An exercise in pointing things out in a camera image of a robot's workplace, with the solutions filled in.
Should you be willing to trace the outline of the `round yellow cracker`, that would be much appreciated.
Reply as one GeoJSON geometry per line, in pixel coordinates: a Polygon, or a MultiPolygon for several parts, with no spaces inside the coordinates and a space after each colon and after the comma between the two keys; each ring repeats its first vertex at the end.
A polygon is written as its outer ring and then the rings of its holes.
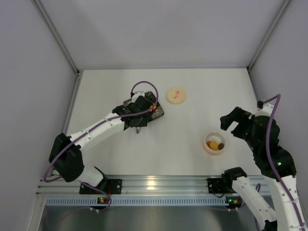
{"type": "Polygon", "coordinates": [[[211,141],[209,148],[212,150],[217,150],[218,149],[218,143],[216,141],[211,141]]]}

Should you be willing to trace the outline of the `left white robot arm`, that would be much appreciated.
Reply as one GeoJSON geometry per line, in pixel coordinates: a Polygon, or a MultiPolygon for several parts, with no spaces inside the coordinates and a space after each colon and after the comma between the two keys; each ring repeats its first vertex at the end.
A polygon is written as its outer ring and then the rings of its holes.
{"type": "Polygon", "coordinates": [[[68,136],[64,133],[58,135],[49,161],[60,174],[59,178],[66,182],[77,180],[92,187],[104,186],[106,175],[97,167],[86,166],[83,162],[85,154],[116,133],[147,126],[148,117],[156,105],[157,102],[140,95],[126,106],[117,106],[102,120],[80,132],[68,136]]]}

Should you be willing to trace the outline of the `brown oval chocolate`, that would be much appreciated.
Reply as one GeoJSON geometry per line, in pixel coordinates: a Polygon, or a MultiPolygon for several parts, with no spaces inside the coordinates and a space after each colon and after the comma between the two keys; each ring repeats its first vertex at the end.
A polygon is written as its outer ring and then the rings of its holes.
{"type": "Polygon", "coordinates": [[[222,150],[224,148],[224,144],[223,143],[220,143],[219,145],[218,145],[218,149],[219,150],[222,150]]]}

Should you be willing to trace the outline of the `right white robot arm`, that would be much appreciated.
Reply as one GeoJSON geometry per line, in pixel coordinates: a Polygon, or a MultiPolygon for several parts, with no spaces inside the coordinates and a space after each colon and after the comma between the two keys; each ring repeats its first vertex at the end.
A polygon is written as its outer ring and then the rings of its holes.
{"type": "Polygon", "coordinates": [[[263,231],[306,231],[307,223],[300,206],[296,188],[296,168],[291,154],[279,145],[280,128],[274,119],[275,107],[266,104],[252,114],[235,107],[220,118],[220,128],[227,130],[236,122],[231,132],[244,140],[253,154],[269,187],[274,206],[271,207],[251,185],[241,167],[225,170],[221,175],[224,187],[233,190],[244,200],[263,231]]]}

